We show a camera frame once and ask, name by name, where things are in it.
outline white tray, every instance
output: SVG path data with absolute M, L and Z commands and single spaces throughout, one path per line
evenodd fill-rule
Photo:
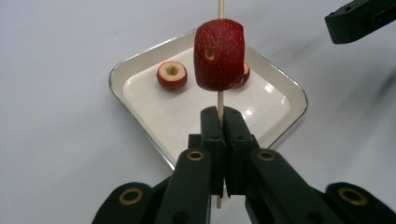
M 195 31 L 117 64 L 110 73 L 111 90 L 147 133 L 153 145 L 174 168 L 187 149 L 189 133 L 200 133 L 200 112 L 217 104 L 217 93 L 195 82 L 193 43 Z M 158 66 L 180 61 L 188 71 L 186 86 L 164 90 L 157 81 Z M 238 90 L 224 92 L 224 104 L 239 110 L 261 147 L 271 147 L 305 113 L 304 91 L 290 77 L 246 46 L 250 79 Z

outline apple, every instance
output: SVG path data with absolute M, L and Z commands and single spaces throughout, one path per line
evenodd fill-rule
M 248 79 L 250 77 L 250 67 L 248 66 L 247 63 L 244 63 L 244 75 L 242 76 L 242 79 L 240 82 L 236 83 L 233 86 L 233 89 L 239 89 L 247 83 Z
M 158 68 L 157 79 L 167 91 L 178 91 L 187 83 L 186 67 L 179 62 L 164 62 Z
M 231 89 L 244 74 L 243 26 L 228 19 L 202 24 L 195 35 L 193 60 L 199 87 L 207 91 Z

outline apple flesh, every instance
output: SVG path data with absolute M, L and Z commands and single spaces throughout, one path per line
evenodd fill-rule
M 165 62 L 157 71 L 157 79 L 167 91 L 178 91 L 187 83 L 186 67 L 179 62 Z
M 247 63 L 244 63 L 244 75 L 242 75 L 242 79 L 240 82 L 236 83 L 233 86 L 233 89 L 239 89 L 247 83 L 248 79 L 250 77 L 250 67 L 248 66 Z

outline white surface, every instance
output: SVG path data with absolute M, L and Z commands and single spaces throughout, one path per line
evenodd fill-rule
M 347 2 L 230 0 L 225 17 L 308 96 L 304 122 L 279 152 L 314 188 L 346 181 L 396 210 L 396 23 L 336 46 L 324 17 Z M 115 187 L 171 174 L 108 75 L 216 18 L 217 3 L 0 3 L 0 223 L 90 223 Z M 212 219 L 248 223 L 237 197 Z
M 187 148 L 186 133 L 201 131 L 200 112 L 217 103 L 215 91 L 205 91 L 196 84 L 194 37 L 195 32 L 188 32 L 166 41 L 122 61 L 110 73 L 111 90 L 172 167 Z M 295 81 L 248 46 L 245 55 L 250 79 L 243 88 L 227 91 L 224 104 L 240 111 L 259 145 L 269 147 L 304 114 L 306 96 Z M 189 73 L 180 91 L 164 90 L 156 78 L 159 66 L 170 61 L 181 62 Z

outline wooden skewer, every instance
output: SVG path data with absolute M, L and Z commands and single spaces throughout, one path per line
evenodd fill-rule
M 219 0 L 219 19 L 224 19 L 224 0 Z M 224 114 L 224 92 L 218 91 L 218 117 L 220 126 L 223 125 L 223 114 Z M 218 195 L 217 208 L 221 208 L 221 197 Z

